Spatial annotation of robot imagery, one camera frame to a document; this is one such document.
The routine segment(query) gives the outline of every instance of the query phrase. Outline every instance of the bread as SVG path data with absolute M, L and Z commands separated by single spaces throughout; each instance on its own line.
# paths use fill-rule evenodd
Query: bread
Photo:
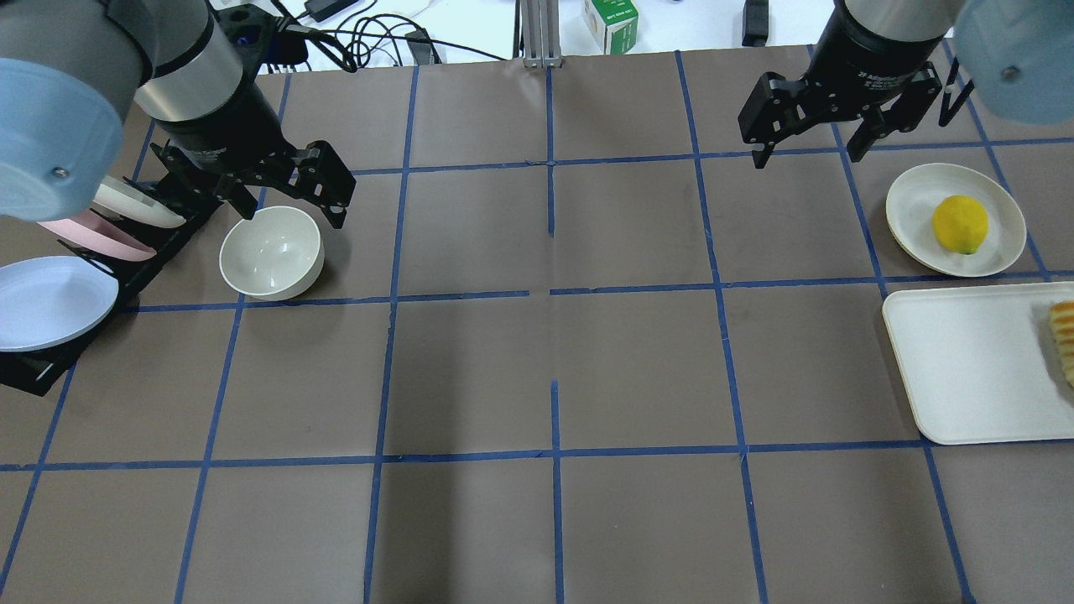
M 1074 300 L 1060 302 L 1048 313 L 1051 336 L 1059 348 L 1059 360 L 1063 363 L 1063 377 L 1074 388 Z

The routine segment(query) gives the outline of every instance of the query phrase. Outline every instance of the green box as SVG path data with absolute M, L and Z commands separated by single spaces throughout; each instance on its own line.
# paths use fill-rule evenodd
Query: green box
M 606 55 L 623 55 L 638 41 L 638 9 L 630 0 L 584 0 L 583 18 Z

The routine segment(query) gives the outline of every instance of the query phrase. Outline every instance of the white floor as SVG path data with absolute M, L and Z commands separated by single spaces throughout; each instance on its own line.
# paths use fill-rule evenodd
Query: white floor
M 321 28 L 336 27 L 347 15 L 369 4 L 360 0 L 350 9 L 322 23 L 303 19 Z M 212 0 L 217 8 L 252 3 L 273 11 L 268 0 Z M 743 0 L 634 0 L 641 13 L 641 29 L 634 53 L 694 51 L 701 48 L 734 48 L 742 40 Z M 294 14 L 301 13 L 303 0 L 284 0 Z M 817 41 L 831 14 L 828 0 L 772 0 L 770 2 L 770 46 L 811 44 Z M 474 46 L 499 55 L 511 53 L 514 26 L 514 0 L 379 0 L 365 15 L 400 14 L 412 18 L 436 40 Z M 582 23 L 582 0 L 561 0 L 560 29 L 563 54 L 597 55 L 600 48 Z M 488 60 L 473 53 L 439 47 L 447 62 Z M 389 66 L 389 56 L 375 53 L 371 66 Z M 404 51 L 404 58 L 410 60 Z M 316 70 L 335 69 L 328 59 L 315 52 L 310 64 Z

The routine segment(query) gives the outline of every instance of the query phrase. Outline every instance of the lemon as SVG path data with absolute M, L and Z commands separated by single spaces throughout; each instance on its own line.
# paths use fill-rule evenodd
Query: lemon
M 946 249 L 975 254 L 988 235 L 988 213 L 972 197 L 950 196 L 932 213 L 932 232 Z

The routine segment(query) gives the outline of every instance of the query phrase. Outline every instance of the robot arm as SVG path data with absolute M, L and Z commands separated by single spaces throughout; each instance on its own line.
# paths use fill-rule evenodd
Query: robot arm
M 205 0 L 0 2 L 0 214 L 85 210 L 133 99 L 171 136 L 155 152 L 187 188 L 249 218 L 244 185 L 272 186 L 339 228 L 353 176 L 328 143 L 291 145 L 253 83 L 276 25 L 242 8 L 221 26 Z
M 928 57 L 953 25 L 960 62 L 997 115 L 1032 124 L 1074 115 L 1070 0 L 836 0 L 807 72 L 765 73 L 739 114 L 754 164 L 818 124 L 861 119 L 847 142 L 853 161 L 915 129 L 944 88 Z

